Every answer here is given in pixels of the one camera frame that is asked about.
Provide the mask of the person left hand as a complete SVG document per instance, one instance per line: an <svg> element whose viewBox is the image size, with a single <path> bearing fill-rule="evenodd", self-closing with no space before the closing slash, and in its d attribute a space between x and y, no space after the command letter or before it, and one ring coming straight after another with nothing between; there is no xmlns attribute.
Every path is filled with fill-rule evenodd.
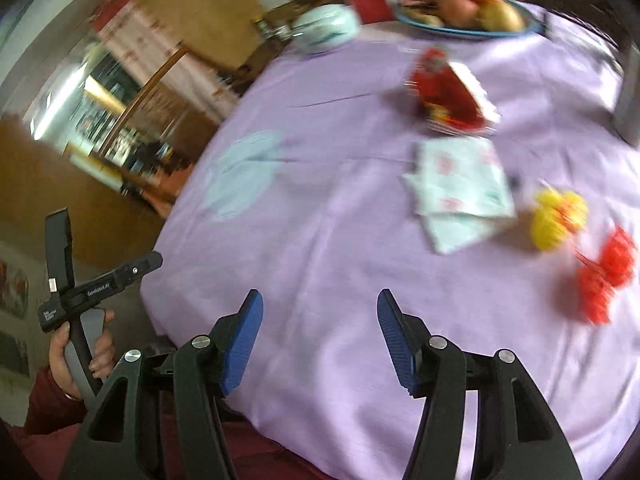
<svg viewBox="0 0 640 480"><path fill-rule="evenodd" d="M82 401L87 406L93 404L96 398L92 387L101 388L115 365L113 337L105 327L113 318L110 309L92 309L81 315L81 327L87 330L87 341L91 348L89 377L85 375L85 367L76 356L74 344L70 342L72 332L69 322L55 330L50 340L49 364L55 383L66 396Z"/></svg>

